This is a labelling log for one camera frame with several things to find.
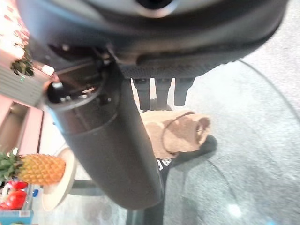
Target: round wooden board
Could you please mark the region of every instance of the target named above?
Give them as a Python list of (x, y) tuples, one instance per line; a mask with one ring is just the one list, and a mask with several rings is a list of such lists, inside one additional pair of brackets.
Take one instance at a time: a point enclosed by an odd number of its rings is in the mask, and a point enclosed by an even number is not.
[(66, 169), (59, 183), (43, 187), (42, 203), (46, 211), (55, 209), (65, 199), (72, 188), (76, 174), (77, 161), (69, 147), (64, 148), (57, 157), (66, 162)]

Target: red fruit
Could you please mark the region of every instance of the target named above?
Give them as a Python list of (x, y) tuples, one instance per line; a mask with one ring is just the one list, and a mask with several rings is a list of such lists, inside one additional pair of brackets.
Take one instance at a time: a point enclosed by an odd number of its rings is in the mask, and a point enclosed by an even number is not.
[(18, 210), (24, 205), (26, 195), (24, 191), (15, 191), (7, 197), (5, 203), (10, 209)]
[(0, 210), (10, 210), (9, 206), (6, 204), (6, 202), (0, 203)]
[(11, 180), (8, 183), (10, 184), (11, 188), (16, 190), (22, 190), (28, 186), (28, 183), (24, 181)]

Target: gray floor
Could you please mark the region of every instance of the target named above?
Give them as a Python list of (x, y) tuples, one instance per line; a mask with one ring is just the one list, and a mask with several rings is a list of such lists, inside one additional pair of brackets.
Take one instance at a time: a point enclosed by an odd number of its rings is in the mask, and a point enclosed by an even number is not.
[[(296, 225), (300, 220), (300, 2), (292, 0), (283, 26), (244, 61), (196, 79), (187, 108), (212, 119), (216, 154), (170, 171), (165, 225)], [(78, 178), (88, 179), (81, 167)], [(69, 195), (52, 212), (34, 204), (35, 222), (124, 224), (126, 211), (107, 197)]]

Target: black plastic tab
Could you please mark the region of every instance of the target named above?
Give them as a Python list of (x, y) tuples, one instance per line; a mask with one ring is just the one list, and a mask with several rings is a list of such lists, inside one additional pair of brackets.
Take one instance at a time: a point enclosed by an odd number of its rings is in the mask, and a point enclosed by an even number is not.
[(174, 105), (185, 105), (188, 89), (192, 87), (194, 80), (195, 78), (175, 79)]
[(168, 93), (172, 79), (155, 79), (157, 107), (164, 109), (168, 103)]
[(150, 109), (150, 79), (133, 79), (140, 100), (140, 109)]

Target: green plant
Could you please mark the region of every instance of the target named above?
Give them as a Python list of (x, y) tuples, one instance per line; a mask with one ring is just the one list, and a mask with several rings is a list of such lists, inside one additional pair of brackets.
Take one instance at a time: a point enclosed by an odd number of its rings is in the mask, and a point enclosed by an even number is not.
[(15, 44), (24, 50), (24, 55), (20, 59), (16, 59), (10, 65), (10, 69), (18, 76), (24, 74), (25, 76), (34, 76), (33, 65), (31, 56), (28, 50), (28, 45), (21, 46), (20, 44)]

